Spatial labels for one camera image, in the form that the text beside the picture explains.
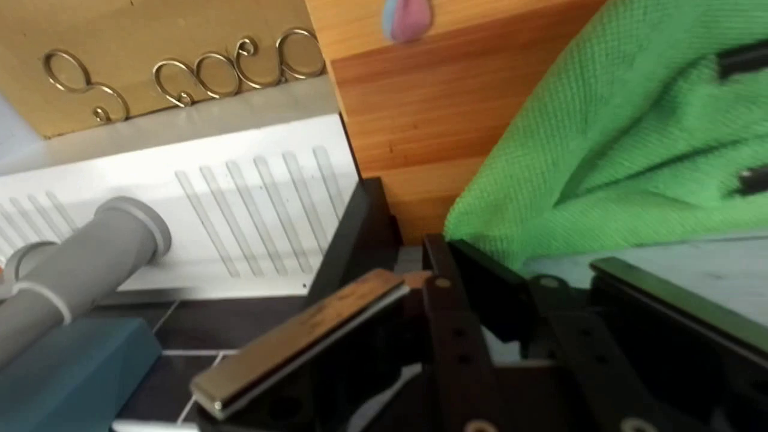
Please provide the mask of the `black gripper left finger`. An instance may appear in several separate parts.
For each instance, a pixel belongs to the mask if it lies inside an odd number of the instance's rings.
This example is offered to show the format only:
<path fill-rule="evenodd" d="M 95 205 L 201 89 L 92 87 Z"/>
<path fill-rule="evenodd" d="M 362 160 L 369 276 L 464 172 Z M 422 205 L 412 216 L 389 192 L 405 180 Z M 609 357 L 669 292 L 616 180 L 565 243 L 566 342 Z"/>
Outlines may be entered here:
<path fill-rule="evenodd" d="M 189 382 L 193 397 L 227 420 L 341 335 L 409 295 L 400 276 L 375 268 L 242 345 Z"/>

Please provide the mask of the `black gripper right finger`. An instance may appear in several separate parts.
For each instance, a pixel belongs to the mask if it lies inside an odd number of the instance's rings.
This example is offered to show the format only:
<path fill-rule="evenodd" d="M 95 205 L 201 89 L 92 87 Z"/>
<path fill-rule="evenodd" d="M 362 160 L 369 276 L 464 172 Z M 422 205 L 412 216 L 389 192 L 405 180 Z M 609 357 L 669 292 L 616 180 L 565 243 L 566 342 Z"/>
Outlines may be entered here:
<path fill-rule="evenodd" d="M 683 316 L 713 335 L 734 342 L 757 359 L 768 357 L 768 328 L 730 306 L 616 257 L 592 262 L 592 271 L 621 282 L 634 297 Z"/>

